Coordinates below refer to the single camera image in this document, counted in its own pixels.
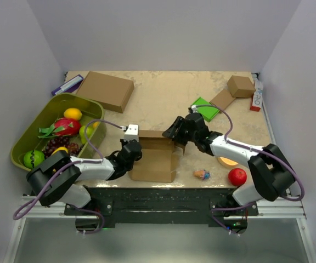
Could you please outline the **brown cardboard box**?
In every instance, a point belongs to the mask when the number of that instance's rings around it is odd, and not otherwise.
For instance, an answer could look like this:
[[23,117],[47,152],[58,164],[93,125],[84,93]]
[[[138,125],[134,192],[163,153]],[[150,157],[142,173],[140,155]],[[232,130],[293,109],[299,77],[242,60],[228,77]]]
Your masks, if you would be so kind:
[[128,172],[135,181],[172,183],[185,146],[162,136],[162,131],[140,130],[142,158]]

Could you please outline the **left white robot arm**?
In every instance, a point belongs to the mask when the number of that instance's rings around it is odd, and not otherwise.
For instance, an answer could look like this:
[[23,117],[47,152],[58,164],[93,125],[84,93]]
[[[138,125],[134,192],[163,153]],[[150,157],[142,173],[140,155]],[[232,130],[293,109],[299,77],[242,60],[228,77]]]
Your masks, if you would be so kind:
[[92,214],[96,201],[88,190],[75,184],[78,180],[116,180],[133,169],[142,158],[142,147],[137,140],[123,142],[122,149],[103,159],[86,159],[57,152],[33,168],[26,176],[33,192],[43,206],[55,202],[73,204],[84,215]]

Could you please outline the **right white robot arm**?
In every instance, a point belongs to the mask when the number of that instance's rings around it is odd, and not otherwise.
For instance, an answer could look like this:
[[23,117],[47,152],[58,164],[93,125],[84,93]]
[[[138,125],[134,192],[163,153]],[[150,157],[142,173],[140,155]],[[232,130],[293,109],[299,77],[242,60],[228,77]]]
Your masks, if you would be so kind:
[[178,116],[162,136],[183,146],[192,142],[203,153],[231,159],[250,170],[252,183],[243,184],[228,194],[216,205],[217,210],[240,215],[253,202],[276,200],[295,183],[294,171],[276,145],[252,146],[226,138],[222,133],[210,131],[197,112]]

